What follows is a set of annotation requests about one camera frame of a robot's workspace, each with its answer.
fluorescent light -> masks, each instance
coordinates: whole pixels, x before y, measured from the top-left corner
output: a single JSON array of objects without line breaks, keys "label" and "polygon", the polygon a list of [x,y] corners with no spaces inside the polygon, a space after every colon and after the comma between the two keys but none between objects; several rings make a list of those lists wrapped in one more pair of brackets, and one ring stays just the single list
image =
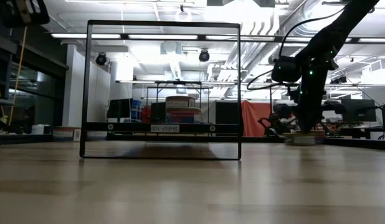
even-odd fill
[{"label": "fluorescent light", "polygon": [[307,43],[285,43],[284,47],[306,47]]},{"label": "fluorescent light", "polygon": [[166,97],[141,97],[140,99],[142,100],[156,100],[156,99],[159,99],[159,100],[166,100]]},{"label": "fluorescent light", "polygon": [[290,4],[289,3],[279,3],[279,4],[276,4],[275,5],[275,7],[277,8],[277,9],[285,9],[285,8],[288,8],[290,6]]},{"label": "fluorescent light", "polygon": [[309,42],[311,37],[287,37],[287,42]]},{"label": "fluorescent light", "polygon": [[385,38],[360,38],[359,43],[385,43]]},{"label": "fluorescent light", "polygon": [[181,40],[196,40],[197,35],[149,35],[149,34],[130,34],[129,39],[181,39]]},{"label": "fluorescent light", "polygon": [[[51,34],[60,39],[86,39],[87,34]],[[93,39],[120,39],[120,34],[92,34]]]},{"label": "fluorescent light", "polygon": [[[257,37],[257,36],[242,36],[240,37],[241,40],[250,40],[250,41],[266,41],[266,42],[272,42],[275,40],[274,37]],[[237,35],[207,35],[207,40],[237,40]]]},{"label": "fluorescent light", "polygon": [[79,2],[79,3],[112,3],[112,4],[124,4],[124,3],[144,3],[144,2],[156,2],[157,0],[65,0],[66,2]]},{"label": "fluorescent light", "polygon": [[152,83],[155,83],[154,81],[117,81],[119,83],[132,83],[132,84],[138,84],[138,83],[142,83],[142,84],[152,84]]},{"label": "fluorescent light", "polygon": [[54,38],[86,39],[86,34],[51,34]]},{"label": "fluorescent light", "polygon": [[235,85],[237,82],[202,82],[203,85]]},{"label": "fluorescent light", "polygon": [[120,34],[92,34],[93,39],[120,39]]}]

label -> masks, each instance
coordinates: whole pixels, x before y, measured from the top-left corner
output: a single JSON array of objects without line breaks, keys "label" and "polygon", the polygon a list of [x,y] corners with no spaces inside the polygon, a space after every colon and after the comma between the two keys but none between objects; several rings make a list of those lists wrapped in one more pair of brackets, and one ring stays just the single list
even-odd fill
[{"label": "label", "polygon": [[178,133],[180,126],[174,124],[152,124],[151,132],[155,133]]}]

light fixture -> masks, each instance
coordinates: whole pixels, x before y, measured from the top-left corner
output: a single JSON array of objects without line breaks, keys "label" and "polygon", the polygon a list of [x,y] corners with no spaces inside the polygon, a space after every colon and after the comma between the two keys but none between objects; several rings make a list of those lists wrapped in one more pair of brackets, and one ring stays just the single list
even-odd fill
[{"label": "light fixture", "polygon": [[156,100],[156,99],[159,99],[159,100],[166,100],[166,97],[141,97],[140,99],[142,100]]},{"label": "light fixture", "polygon": [[[237,35],[207,35],[207,40],[237,40]],[[273,42],[275,37],[241,36],[244,41]]]},{"label": "light fixture", "polygon": [[288,3],[287,0],[276,0],[275,1],[275,7],[277,9],[285,9],[289,6],[290,4]]},{"label": "light fixture", "polygon": [[197,35],[172,35],[172,34],[163,34],[163,35],[130,34],[129,39],[196,40],[198,39],[198,36]]},{"label": "light fixture", "polygon": [[78,3],[99,3],[99,4],[152,4],[155,2],[158,5],[180,5],[183,3],[184,5],[193,6],[194,2],[181,2],[178,0],[65,0],[66,2],[78,2]]},{"label": "light fixture", "polygon": [[385,44],[385,38],[360,38],[359,43],[380,43]]},{"label": "light fixture", "polygon": [[203,85],[236,85],[236,82],[202,82]]},{"label": "light fixture", "polygon": [[[86,39],[87,34],[51,34],[59,39]],[[92,39],[120,39],[120,34],[92,34]]]},{"label": "light fixture", "polygon": [[309,42],[311,37],[287,37],[288,42]]},{"label": "light fixture", "polygon": [[118,83],[132,83],[132,84],[152,84],[155,83],[154,81],[116,81]]},{"label": "light fixture", "polygon": [[306,47],[307,43],[285,43],[284,47]]}]

shelf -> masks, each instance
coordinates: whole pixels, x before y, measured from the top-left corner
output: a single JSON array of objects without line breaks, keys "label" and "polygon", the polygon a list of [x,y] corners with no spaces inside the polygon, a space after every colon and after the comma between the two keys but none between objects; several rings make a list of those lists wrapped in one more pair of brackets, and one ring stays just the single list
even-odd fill
[{"label": "shelf", "polygon": [[6,100],[6,99],[0,98],[0,105],[11,105],[11,106],[13,106],[14,103],[12,103],[12,100]]},{"label": "shelf", "polygon": [[[178,131],[155,131],[154,128],[164,127],[176,128]],[[139,133],[240,133],[238,124],[163,124],[163,123],[106,123],[86,122],[83,124],[84,131],[115,131],[115,132],[139,132]]]}]

red object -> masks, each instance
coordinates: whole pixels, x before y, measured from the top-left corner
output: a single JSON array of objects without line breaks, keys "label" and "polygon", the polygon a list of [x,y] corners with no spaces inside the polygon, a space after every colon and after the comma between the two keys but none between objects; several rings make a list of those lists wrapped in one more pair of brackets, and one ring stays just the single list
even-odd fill
[{"label": "red object", "polygon": [[151,107],[144,107],[141,109],[141,122],[149,123],[151,122]]},{"label": "red object", "polygon": [[241,103],[242,119],[244,120],[244,137],[262,137],[265,128],[257,121],[260,118],[268,118],[270,115],[270,103]]}]

